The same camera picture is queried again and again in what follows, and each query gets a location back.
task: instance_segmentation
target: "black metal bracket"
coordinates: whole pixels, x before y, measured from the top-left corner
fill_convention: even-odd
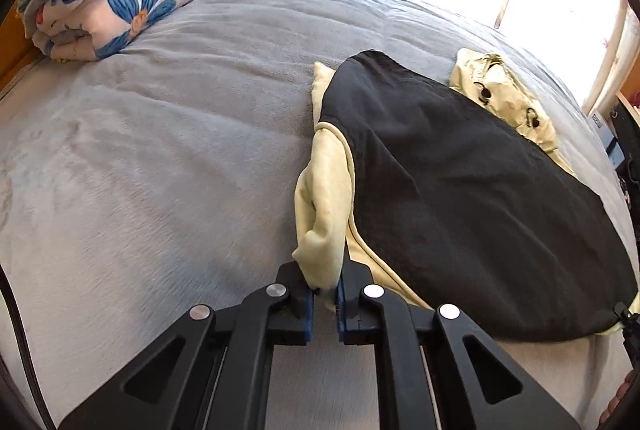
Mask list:
[[[625,350],[634,370],[640,368],[640,314],[631,313],[622,302],[613,309],[622,323],[622,335],[625,338]]]
[[[309,342],[312,311],[312,292],[295,262],[240,305],[217,312],[194,306],[60,430],[262,430],[273,346]],[[336,313],[345,345],[374,346],[380,430],[580,428],[459,308],[408,304],[375,285],[369,267],[348,252]],[[620,317],[627,333],[640,334],[638,316]],[[633,359],[636,347],[627,350]],[[637,379],[602,430],[638,427]]]
[[[580,428],[460,309],[407,304],[348,254],[337,320],[346,345],[374,346],[380,430]]]
[[[60,430],[264,428],[274,345],[311,338],[313,295],[295,262],[240,305],[194,306],[60,424]]]

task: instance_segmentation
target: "mattress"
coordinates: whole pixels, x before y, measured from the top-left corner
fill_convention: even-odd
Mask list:
[[[290,260],[316,60],[336,68],[376,49],[446,84],[462,47],[501,53],[537,94],[637,277],[597,134],[562,82],[499,32],[418,0],[195,0],[107,60],[41,61],[0,100],[0,262],[54,421],[190,306],[236,304]],[[620,333],[503,346],[584,428],[630,370]],[[4,308],[0,354],[33,408]],[[276,348],[266,427],[377,419],[373,350],[342,346],[316,309],[308,347]]]

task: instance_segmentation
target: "beige jacket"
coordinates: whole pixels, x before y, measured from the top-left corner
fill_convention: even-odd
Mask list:
[[[560,168],[575,177],[558,151],[558,138],[551,119],[537,97],[520,82],[500,55],[460,49],[449,86],[532,140]]]

